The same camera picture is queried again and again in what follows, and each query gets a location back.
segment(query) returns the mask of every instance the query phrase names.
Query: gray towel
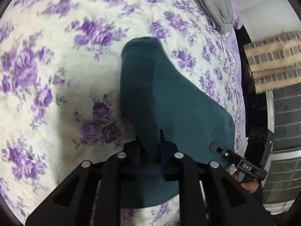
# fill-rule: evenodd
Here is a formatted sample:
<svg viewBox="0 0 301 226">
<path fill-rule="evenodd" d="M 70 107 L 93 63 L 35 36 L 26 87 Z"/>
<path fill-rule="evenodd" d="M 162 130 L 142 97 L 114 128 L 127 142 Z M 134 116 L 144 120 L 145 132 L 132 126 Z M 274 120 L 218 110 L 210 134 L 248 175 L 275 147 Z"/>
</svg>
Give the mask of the gray towel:
<svg viewBox="0 0 301 226">
<path fill-rule="evenodd" d="M 231 0 L 195 0 L 217 31 L 231 32 L 235 22 Z"/>
</svg>

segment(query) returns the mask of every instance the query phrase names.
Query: bedspread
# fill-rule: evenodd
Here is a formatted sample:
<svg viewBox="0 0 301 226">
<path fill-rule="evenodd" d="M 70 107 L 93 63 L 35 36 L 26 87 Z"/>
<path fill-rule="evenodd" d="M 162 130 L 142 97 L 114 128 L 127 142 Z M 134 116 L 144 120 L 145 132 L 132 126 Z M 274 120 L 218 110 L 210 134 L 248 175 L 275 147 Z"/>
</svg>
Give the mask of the bedspread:
<svg viewBox="0 0 301 226">
<path fill-rule="evenodd" d="M 244 154 L 235 33 L 215 31 L 193 0 L 12 0 L 0 20 L 0 193 L 22 223 L 81 161 L 134 139 L 119 110 L 121 51 L 143 36 L 232 115 Z M 176 225 L 178 212 L 176 196 L 123 209 L 122 224 Z"/>
</svg>

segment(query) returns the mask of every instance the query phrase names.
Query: checkered cloth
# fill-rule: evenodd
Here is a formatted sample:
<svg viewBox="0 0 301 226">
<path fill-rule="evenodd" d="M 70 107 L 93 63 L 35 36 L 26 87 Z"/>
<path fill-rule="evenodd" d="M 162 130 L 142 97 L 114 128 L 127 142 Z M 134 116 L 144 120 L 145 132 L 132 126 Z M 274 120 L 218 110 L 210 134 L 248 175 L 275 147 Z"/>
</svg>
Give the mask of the checkered cloth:
<svg viewBox="0 0 301 226">
<path fill-rule="evenodd" d="M 301 83 L 301 32 L 244 45 L 256 93 Z"/>
</svg>

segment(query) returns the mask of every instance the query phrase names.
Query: metal grille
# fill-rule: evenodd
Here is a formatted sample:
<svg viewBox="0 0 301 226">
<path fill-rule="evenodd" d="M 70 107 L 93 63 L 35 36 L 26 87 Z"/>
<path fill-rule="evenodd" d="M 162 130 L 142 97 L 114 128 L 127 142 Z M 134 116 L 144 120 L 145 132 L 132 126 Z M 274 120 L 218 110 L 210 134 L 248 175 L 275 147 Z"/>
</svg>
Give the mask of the metal grille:
<svg viewBox="0 0 301 226">
<path fill-rule="evenodd" d="M 301 148 L 301 84 L 273 90 L 275 139 L 273 151 Z"/>
<path fill-rule="evenodd" d="M 295 199 L 301 190 L 301 158 L 272 161 L 263 188 L 263 202 Z"/>
</svg>

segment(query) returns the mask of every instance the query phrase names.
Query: radiator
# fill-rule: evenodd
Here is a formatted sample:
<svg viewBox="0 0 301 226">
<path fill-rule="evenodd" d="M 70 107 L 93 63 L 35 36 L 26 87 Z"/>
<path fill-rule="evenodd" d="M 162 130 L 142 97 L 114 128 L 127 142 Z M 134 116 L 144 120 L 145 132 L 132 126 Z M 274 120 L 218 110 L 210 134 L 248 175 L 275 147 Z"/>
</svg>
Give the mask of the radiator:
<svg viewBox="0 0 301 226">
<path fill-rule="evenodd" d="M 293 200 L 301 190 L 301 84 L 273 90 L 274 142 L 263 202 Z"/>
</svg>

